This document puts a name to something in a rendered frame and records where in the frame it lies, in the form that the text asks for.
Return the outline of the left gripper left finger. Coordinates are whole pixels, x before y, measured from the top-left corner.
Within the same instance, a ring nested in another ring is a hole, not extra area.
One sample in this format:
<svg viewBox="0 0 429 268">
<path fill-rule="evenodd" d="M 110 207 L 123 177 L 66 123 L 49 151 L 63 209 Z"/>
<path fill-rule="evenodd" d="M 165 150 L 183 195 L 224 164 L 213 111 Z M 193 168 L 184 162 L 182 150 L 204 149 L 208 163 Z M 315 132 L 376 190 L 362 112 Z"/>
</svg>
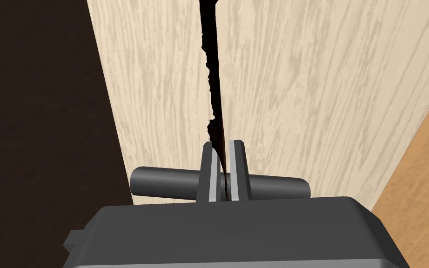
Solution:
<svg viewBox="0 0 429 268">
<path fill-rule="evenodd" d="M 199 171 L 196 202 L 221 201 L 221 163 L 212 142 L 204 143 Z"/>
</svg>

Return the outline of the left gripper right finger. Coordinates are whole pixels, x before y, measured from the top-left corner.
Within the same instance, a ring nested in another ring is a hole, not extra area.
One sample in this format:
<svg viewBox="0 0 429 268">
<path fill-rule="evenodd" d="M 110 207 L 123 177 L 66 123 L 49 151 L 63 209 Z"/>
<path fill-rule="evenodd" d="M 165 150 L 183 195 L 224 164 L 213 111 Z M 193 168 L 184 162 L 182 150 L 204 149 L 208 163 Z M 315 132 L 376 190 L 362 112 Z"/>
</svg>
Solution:
<svg viewBox="0 0 429 268">
<path fill-rule="evenodd" d="M 228 187 L 229 201 L 252 200 L 252 191 L 248 173 L 248 165 L 245 151 L 245 143 L 241 140 L 230 140 L 229 162 L 230 174 Z"/>
</svg>

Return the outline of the pale wood door leaf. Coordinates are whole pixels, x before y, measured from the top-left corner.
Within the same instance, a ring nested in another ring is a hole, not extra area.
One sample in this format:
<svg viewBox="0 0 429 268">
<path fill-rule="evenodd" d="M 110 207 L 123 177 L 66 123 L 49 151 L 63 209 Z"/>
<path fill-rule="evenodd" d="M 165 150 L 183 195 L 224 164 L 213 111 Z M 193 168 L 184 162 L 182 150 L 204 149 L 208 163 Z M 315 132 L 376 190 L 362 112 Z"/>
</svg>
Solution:
<svg viewBox="0 0 429 268">
<path fill-rule="evenodd" d="M 199 0 L 87 0 L 127 175 L 198 169 Z M 218 0 L 227 140 L 253 174 L 372 209 L 429 111 L 429 0 Z"/>
</svg>

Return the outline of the dark grey bar handle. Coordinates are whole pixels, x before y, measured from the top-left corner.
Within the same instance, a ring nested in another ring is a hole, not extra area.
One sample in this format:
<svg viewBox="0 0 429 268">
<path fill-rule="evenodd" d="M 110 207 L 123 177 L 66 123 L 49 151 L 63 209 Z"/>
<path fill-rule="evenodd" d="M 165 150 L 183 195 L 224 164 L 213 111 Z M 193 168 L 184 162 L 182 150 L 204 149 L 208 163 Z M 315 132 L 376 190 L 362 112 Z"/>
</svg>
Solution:
<svg viewBox="0 0 429 268">
<path fill-rule="evenodd" d="M 301 178 L 250 174 L 253 200 L 311 197 L 308 182 Z M 160 167 L 138 167 L 129 185 L 132 195 L 196 200 L 199 171 Z"/>
</svg>

